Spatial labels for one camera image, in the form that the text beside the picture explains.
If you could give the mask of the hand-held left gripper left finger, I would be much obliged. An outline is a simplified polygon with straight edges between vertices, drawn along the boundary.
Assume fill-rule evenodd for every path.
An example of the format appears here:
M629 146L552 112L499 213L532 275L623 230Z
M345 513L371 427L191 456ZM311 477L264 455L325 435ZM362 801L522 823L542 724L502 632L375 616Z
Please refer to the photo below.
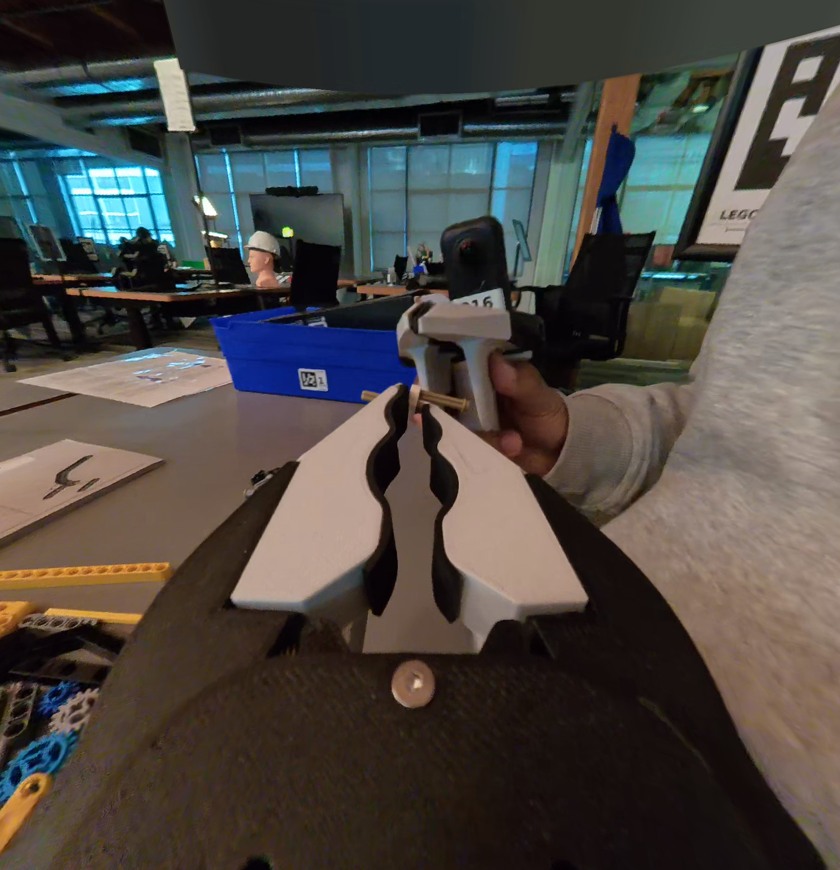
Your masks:
M284 468L287 482L230 595L236 608L336 625L362 651L397 575L385 493L400 471L410 392L398 384Z

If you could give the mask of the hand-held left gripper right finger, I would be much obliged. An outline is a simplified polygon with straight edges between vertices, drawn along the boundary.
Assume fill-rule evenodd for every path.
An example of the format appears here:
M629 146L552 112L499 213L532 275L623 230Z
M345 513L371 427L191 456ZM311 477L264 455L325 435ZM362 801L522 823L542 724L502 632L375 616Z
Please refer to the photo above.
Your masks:
M589 597L525 474L457 419L422 412L433 531L433 596L478 653L501 622L582 613Z

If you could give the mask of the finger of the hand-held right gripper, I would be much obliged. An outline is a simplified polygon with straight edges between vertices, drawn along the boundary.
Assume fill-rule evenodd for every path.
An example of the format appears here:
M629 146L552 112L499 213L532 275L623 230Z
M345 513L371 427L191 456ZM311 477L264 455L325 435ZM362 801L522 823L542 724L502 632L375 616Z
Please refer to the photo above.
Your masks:
M417 318L417 336L426 346L455 344L463 355L462 386L477 418L478 431L500 429L497 395L490 375L495 352L513 348L511 316L506 310L458 303L432 304Z
M415 368L418 385L428 392L435 392L440 387L440 352L434 339L422 329L423 318L434 306L434 303L414 303L396 326L399 358L405 365Z

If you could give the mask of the tan lego axle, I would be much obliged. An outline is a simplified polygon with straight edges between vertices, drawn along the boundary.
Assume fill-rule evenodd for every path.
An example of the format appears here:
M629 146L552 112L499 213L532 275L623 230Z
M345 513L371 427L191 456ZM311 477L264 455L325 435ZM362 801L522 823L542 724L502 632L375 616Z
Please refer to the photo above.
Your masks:
M408 389L408 403L410 396L410 388ZM462 397L453 397L427 391L422 389L422 400L424 406L436 406L446 411L454 411L456 413L466 412L470 408L470 401Z

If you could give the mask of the person's right forearm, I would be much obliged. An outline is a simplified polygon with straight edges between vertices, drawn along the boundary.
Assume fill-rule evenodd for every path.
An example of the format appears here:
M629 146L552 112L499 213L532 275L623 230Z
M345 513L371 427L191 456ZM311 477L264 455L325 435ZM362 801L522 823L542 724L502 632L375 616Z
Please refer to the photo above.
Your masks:
M693 379L562 396L567 432L545 482L595 526L607 524L656 484L696 397Z

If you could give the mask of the short yellow lego beam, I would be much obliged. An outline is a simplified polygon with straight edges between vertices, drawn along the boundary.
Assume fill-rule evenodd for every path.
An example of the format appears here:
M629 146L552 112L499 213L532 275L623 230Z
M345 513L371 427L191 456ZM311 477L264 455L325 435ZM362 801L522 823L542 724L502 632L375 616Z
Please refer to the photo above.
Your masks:
M43 614L50 617L93 619L108 625L137 625L143 618L142 614L110 613L61 607L50 607L43 611Z

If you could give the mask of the long yellow lego beam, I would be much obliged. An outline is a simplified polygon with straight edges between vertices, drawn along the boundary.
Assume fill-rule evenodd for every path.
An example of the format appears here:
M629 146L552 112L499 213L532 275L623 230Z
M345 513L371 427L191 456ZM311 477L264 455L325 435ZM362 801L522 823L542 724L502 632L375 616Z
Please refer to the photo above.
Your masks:
M169 563L132 563L0 571L0 593L77 586L164 583L173 571Z

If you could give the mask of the lego instruction booklet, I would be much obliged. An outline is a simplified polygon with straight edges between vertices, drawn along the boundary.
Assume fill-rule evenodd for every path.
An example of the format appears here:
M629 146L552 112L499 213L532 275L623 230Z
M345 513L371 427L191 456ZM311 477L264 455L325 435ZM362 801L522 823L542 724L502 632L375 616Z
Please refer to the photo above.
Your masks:
M0 461L0 548L163 465L143 453L75 440Z

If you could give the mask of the pile of assorted lego parts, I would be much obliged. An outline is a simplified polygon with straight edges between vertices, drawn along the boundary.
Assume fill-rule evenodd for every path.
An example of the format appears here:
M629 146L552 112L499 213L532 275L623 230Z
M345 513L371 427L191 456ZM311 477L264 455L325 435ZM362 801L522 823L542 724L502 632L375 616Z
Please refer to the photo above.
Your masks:
M0 858L77 749L134 627L34 613L0 638Z

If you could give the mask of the person's right hand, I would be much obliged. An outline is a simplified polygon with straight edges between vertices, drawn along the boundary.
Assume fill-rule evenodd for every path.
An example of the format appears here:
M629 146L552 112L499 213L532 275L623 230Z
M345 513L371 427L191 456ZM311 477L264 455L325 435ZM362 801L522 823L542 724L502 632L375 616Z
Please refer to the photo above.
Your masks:
M491 384L499 413L499 429L484 440L524 473L545 477L564 448L569 415L560 391L548 386L526 361L510 361L501 353L489 360Z

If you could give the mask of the cluttered wooden desk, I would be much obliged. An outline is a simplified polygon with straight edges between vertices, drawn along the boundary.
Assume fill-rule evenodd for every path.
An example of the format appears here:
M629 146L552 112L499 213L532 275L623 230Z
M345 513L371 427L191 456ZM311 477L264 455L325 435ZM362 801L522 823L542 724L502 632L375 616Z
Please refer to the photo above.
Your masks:
M356 285L354 290L363 298L389 298L404 294L421 296L438 294L446 298L449 297L447 282L437 277L433 277L429 280L412 278L408 280L406 285L386 285L382 283Z

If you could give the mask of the black mesh office chair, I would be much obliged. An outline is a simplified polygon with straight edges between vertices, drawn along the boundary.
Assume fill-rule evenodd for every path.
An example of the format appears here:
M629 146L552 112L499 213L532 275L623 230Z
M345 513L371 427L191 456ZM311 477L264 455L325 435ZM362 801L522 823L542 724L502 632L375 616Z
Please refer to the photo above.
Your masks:
M587 234L562 285L532 287L545 342L532 360L555 388L573 389L579 365L622 354L628 314L655 233Z

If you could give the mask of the blue plastic bin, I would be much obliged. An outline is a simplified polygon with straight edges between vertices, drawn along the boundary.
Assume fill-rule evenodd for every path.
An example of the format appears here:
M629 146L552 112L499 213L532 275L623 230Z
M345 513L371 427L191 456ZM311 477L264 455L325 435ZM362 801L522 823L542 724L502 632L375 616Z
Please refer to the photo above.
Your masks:
M212 319L233 385L242 392L359 403L364 391L411 386L397 351L399 315L370 329L344 309L259 310Z

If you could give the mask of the blue cloth flag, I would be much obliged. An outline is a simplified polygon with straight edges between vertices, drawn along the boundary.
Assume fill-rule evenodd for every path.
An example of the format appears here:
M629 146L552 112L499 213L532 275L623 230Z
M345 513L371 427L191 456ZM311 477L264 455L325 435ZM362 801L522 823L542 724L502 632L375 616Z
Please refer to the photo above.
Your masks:
M612 125L596 202L593 232L596 235L623 233L619 193L627 180L635 159L636 146Z

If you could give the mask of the black computer monitor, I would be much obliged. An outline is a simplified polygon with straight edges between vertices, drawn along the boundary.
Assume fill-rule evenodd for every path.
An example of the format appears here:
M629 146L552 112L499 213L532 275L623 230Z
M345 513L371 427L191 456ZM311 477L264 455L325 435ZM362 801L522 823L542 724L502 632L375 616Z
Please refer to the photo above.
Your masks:
M208 247L208 263L212 277L218 286L246 286L251 283L238 248Z

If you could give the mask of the white instruction sheet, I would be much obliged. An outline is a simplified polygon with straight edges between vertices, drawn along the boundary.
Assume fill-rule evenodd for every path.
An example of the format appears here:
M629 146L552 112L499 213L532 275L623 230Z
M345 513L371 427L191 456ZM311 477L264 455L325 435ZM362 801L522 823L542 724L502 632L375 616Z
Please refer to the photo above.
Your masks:
M232 386L227 362L196 351L158 347L108 362L22 380L22 384L154 408Z

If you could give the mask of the person's grey hoodie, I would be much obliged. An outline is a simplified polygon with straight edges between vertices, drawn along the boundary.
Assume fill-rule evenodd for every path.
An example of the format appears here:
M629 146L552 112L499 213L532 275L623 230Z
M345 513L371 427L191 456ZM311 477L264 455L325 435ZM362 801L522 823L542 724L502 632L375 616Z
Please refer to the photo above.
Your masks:
M744 238L660 480L605 532L840 868L840 83Z

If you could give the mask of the long wooden desk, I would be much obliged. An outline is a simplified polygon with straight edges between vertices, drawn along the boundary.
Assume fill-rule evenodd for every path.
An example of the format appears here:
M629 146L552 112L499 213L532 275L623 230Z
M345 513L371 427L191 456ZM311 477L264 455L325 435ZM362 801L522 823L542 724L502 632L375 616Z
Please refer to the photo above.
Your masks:
M272 310L289 301L290 289L259 289L254 286L230 288L209 287L195 290L140 291L118 290L111 287L70 287L70 298L92 300L102 306L127 312L130 341L138 350L154 346L143 310L154 308L167 316L200 317L231 316L256 310Z

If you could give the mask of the framed black white poster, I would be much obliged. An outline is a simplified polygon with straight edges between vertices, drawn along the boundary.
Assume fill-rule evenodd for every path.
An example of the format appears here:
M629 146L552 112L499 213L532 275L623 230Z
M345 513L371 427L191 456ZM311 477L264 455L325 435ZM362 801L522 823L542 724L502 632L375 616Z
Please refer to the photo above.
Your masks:
M840 83L840 25L745 51L705 155L675 260L731 262Z

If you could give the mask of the hanging white paper sign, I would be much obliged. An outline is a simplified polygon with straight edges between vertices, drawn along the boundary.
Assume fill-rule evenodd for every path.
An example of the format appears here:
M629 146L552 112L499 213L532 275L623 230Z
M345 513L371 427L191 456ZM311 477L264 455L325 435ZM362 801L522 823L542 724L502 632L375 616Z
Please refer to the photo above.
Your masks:
M167 129L193 133L197 129L186 74L177 58L154 61L154 73L164 106Z

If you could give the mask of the wooden post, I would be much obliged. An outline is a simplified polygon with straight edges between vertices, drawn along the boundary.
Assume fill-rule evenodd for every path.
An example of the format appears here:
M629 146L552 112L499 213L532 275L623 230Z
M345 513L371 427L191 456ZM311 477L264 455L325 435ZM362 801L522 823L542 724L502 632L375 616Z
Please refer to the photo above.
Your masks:
M603 82L570 266L577 258L584 236L593 231L610 138L613 132L626 136L630 133L642 77L641 73L634 73Z

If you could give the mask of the large wall screen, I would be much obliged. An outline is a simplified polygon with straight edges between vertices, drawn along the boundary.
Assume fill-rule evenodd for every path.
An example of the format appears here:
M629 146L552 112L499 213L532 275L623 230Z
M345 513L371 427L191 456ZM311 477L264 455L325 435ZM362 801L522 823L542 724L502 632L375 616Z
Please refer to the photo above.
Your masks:
M266 193L249 195L254 229L276 238L292 239L317 245L338 246L345 251L345 213L340 193L281 197Z

